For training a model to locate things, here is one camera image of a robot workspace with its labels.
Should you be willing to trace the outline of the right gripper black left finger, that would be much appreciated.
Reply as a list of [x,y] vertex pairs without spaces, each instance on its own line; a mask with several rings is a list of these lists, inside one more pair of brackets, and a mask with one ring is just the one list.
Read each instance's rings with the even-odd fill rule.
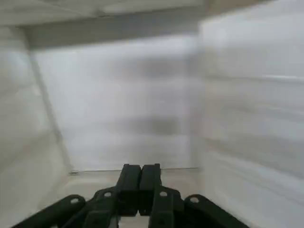
[[141,167],[125,164],[115,186],[98,190],[90,200],[72,194],[36,212],[16,228],[117,228],[121,216],[137,213]]

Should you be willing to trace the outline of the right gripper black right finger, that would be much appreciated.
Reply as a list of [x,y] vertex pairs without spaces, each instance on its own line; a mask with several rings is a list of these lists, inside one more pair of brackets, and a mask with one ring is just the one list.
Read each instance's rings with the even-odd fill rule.
[[139,183],[139,213],[150,228],[247,228],[248,225],[200,194],[185,199],[162,185],[159,164],[144,165]]

